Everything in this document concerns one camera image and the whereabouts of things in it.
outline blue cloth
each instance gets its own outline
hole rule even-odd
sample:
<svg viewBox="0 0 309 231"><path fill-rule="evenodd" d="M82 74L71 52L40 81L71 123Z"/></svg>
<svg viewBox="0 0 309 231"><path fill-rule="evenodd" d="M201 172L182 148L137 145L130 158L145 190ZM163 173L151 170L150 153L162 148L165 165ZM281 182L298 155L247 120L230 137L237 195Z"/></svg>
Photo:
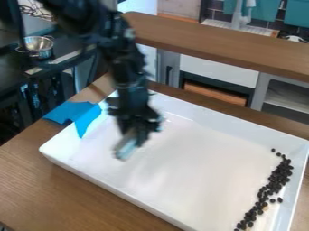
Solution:
<svg viewBox="0 0 309 231"><path fill-rule="evenodd" d="M309 0L289 0L285 24L309 27Z"/></svg>
<svg viewBox="0 0 309 231"><path fill-rule="evenodd" d="M248 15L248 8L246 7L247 0L243 1L243 14ZM224 13L234 14L237 0L224 1ZM257 0L257 6L252 8L252 18L274 22L277 12L279 10L281 0Z"/></svg>
<svg viewBox="0 0 309 231"><path fill-rule="evenodd" d="M63 125L68 120L75 122L76 130L80 138L86 133L91 122L101 114L98 104L90 102L74 103L66 101L53 109L44 119L49 119Z"/></svg>

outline white cabinet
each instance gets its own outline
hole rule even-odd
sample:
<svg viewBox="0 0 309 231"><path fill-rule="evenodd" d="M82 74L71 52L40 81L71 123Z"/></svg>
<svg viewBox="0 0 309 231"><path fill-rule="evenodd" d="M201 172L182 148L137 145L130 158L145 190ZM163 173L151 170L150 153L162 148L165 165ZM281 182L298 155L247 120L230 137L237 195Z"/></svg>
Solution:
<svg viewBox="0 0 309 231"><path fill-rule="evenodd" d="M118 11L123 13L135 11L145 14L157 15L157 0L126 0L118 4ZM151 73L154 77L156 75L156 48L144 45L138 45L141 52L146 56L147 66L145 70Z"/></svg>
<svg viewBox="0 0 309 231"><path fill-rule="evenodd" d="M181 56L180 70L248 88L256 87L259 74L252 69L243 69L188 55Z"/></svg>

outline wire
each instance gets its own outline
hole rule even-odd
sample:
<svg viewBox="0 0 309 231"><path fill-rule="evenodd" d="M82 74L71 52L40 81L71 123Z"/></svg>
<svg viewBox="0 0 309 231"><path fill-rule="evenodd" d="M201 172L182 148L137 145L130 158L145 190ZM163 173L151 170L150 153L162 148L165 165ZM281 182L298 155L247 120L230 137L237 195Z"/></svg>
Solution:
<svg viewBox="0 0 309 231"><path fill-rule="evenodd" d="M52 14L47 13L47 11L36 1L28 0L29 5L20 5L20 10L22 14L28 14L32 17L42 18L47 21L54 21Z"/></svg>

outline pile of black beans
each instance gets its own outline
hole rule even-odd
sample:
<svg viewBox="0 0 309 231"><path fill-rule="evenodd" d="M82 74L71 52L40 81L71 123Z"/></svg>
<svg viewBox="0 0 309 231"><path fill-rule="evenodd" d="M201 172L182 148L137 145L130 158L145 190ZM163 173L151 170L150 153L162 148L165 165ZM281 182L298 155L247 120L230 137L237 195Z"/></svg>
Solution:
<svg viewBox="0 0 309 231"><path fill-rule="evenodd" d="M276 169L271 172L271 175L268 178L268 184L259 189L257 202L251 210L245 214L243 220L237 223L234 231L248 231L254 226L254 222L257 220L258 216L263 215L263 213L268 210L269 203L274 204L276 202L283 202L283 199L276 198L276 194L278 194L282 187L290 181L289 177L292 176L292 170L294 167L291 165L292 161L287 159L285 155L277 152L276 156L281 158L282 161Z"/></svg>

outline wooden table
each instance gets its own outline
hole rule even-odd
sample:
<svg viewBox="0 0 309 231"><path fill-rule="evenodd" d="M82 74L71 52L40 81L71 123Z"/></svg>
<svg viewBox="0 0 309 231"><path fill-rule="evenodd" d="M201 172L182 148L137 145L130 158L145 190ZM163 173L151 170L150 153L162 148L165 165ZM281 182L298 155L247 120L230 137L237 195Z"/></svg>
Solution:
<svg viewBox="0 0 309 231"><path fill-rule="evenodd" d="M125 16L144 45L309 82L307 44L148 14Z"/></svg>
<svg viewBox="0 0 309 231"><path fill-rule="evenodd" d="M309 139L309 125L266 115L205 96L151 83L172 97ZM113 88L98 79L72 100L98 102ZM0 147L0 221L18 231L179 230L129 202L53 165L39 147L63 126L40 120ZM309 228L309 169L300 194L294 231Z"/></svg>

